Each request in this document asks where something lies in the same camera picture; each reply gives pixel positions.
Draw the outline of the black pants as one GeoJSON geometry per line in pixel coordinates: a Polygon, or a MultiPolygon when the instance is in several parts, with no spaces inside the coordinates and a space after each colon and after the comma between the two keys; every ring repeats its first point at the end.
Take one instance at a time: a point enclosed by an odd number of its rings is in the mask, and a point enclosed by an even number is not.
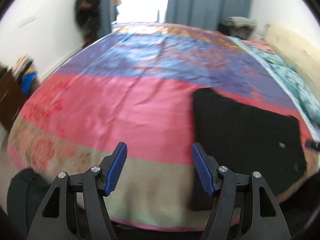
{"type": "Polygon", "coordinates": [[[278,202],[308,179],[299,121],[200,88],[192,96],[194,141],[235,173],[260,172],[278,202]]]}

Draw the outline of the teal floral blanket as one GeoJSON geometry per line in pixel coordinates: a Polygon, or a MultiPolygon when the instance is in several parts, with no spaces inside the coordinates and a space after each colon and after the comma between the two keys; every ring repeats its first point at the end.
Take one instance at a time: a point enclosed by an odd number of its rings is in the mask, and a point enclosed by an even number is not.
{"type": "Polygon", "coordinates": [[[306,82],[300,77],[295,67],[287,66],[285,61],[277,55],[264,40],[242,40],[237,37],[230,37],[229,39],[246,52],[260,60],[264,60],[267,68],[270,69],[287,90],[291,92],[295,101],[311,123],[317,126],[319,125],[319,100],[314,96],[306,82]]]}

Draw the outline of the cream headboard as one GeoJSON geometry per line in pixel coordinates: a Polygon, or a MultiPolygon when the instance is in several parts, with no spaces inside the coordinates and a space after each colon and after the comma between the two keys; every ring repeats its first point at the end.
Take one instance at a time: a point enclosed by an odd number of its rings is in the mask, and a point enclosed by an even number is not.
{"type": "Polygon", "coordinates": [[[319,49],[279,23],[269,25],[264,39],[319,99],[319,49]]]}

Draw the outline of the brown wooden dresser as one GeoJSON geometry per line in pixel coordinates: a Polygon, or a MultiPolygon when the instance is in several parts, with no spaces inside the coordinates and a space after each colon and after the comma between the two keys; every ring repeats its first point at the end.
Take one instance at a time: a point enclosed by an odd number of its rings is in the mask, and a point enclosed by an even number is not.
{"type": "Polygon", "coordinates": [[[1,67],[0,87],[1,125],[7,132],[10,132],[27,98],[22,93],[11,71],[4,67],[1,67]]]}

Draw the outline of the colourful satin bedspread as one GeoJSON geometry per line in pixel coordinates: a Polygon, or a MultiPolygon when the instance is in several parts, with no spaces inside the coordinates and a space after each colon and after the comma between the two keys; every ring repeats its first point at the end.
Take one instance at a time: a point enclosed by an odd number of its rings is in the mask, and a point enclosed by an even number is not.
{"type": "Polygon", "coordinates": [[[319,133],[264,60],[218,32],[132,24],[100,39],[48,77],[20,111],[8,139],[15,165],[52,182],[86,171],[118,142],[128,158],[105,199],[115,222],[158,231],[201,231],[208,211],[190,208],[195,172],[192,94],[221,96],[299,121],[308,179],[319,133]]]}

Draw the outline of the folded grey blanket stack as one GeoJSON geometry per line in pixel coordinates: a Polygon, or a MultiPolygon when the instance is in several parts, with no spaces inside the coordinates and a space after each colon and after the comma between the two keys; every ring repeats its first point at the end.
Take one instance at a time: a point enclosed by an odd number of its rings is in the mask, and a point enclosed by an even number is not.
{"type": "Polygon", "coordinates": [[[256,26],[257,22],[255,20],[234,16],[226,18],[222,23],[220,23],[217,31],[227,36],[247,40],[255,31],[256,26]]]}

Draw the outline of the pile of clothes on dresser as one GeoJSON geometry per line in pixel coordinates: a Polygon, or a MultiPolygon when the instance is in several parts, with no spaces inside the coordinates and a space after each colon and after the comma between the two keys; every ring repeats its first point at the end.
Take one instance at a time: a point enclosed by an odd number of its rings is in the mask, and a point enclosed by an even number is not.
{"type": "Polygon", "coordinates": [[[11,72],[22,93],[29,98],[40,86],[34,59],[24,55],[18,59],[11,72]]]}

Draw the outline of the blue-grey curtain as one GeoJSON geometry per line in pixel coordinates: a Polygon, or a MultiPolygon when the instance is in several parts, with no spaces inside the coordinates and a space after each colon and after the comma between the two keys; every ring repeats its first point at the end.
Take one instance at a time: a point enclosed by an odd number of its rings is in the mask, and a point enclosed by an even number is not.
{"type": "Polygon", "coordinates": [[[216,31],[234,16],[248,18],[252,0],[168,0],[165,21],[216,31]]]}

